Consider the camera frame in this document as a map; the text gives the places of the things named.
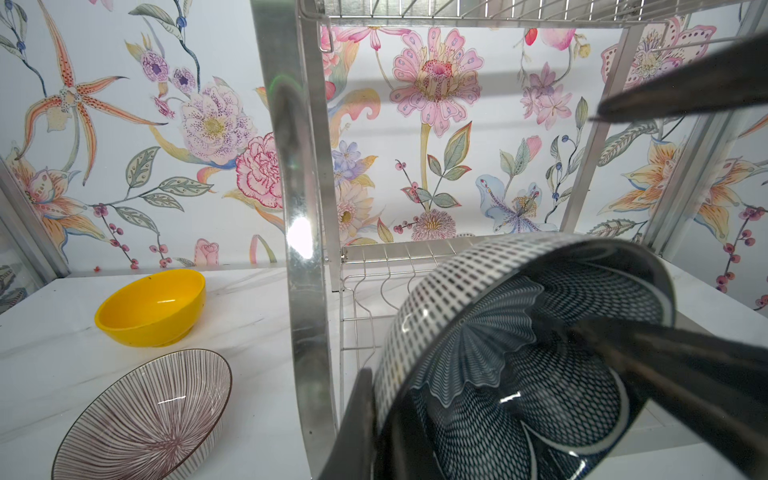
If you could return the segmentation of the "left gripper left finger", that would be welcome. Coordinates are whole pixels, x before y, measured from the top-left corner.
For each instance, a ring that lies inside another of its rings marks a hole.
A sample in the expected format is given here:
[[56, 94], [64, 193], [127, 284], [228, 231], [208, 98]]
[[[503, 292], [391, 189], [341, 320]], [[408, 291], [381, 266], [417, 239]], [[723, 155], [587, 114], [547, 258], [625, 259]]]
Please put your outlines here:
[[368, 480], [375, 444], [373, 371], [362, 368], [356, 377], [331, 454], [320, 480]]

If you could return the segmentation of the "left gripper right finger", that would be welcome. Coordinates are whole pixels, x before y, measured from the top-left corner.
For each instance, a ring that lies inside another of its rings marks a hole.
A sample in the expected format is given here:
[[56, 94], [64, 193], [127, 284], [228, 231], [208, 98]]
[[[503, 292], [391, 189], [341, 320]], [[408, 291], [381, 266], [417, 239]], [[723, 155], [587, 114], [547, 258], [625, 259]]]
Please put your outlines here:
[[711, 335], [591, 318], [569, 337], [749, 479], [767, 476], [767, 351]]

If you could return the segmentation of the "black white patterned bowl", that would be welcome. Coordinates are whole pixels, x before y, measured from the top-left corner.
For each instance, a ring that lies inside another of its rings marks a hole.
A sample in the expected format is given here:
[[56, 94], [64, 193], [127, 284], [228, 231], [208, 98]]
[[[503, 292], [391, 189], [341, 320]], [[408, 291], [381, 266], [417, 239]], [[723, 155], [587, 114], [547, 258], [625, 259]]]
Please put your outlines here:
[[502, 235], [440, 263], [395, 315], [374, 375], [377, 479], [583, 479], [646, 397], [566, 328], [671, 327], [675, 294], [646, 248]]

